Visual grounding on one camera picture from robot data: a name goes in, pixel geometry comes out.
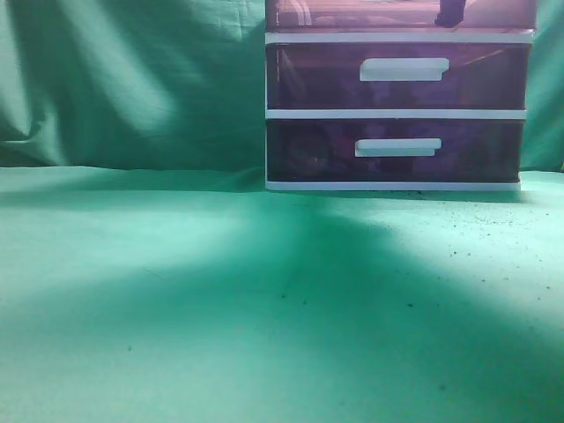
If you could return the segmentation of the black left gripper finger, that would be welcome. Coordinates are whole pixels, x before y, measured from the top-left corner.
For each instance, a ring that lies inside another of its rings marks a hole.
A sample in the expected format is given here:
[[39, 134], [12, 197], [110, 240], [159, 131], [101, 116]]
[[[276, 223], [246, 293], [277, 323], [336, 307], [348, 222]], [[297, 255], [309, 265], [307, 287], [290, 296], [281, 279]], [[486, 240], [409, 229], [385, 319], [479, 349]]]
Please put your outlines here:
[[442, 28], [453, 28], [464, 20], [465, 0], [440, 0], [434, 24]]

